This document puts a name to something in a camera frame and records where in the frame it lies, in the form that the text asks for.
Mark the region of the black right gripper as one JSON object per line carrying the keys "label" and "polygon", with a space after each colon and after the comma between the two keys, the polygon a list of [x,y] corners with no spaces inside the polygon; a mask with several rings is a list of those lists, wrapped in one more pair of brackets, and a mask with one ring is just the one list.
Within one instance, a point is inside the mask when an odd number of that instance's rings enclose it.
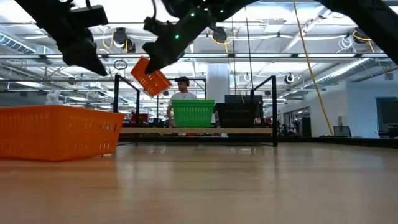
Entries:
{"label": "black right gripper", "polygon": [[157,9],[152,16],[155,25],[155,42],[146,42],[142,48],[149,56],[145,74],[154,73],[177,62],[185,54],[187,46],[209,26],[217,22],[217,10],[212,8],[191,8],[176,23],[157,20]]}

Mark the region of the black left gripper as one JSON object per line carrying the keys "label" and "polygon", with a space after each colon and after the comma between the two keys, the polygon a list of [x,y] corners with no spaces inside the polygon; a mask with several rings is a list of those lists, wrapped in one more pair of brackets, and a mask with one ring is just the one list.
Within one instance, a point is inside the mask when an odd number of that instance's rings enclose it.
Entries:
{"label": "black left gripper", "polygon": [[96,44],[89,27],[93,20],[87,18],[52,19],[52,38],[63,54],[67,65],[76,65],[106,76],[107,72],[96,54]]}

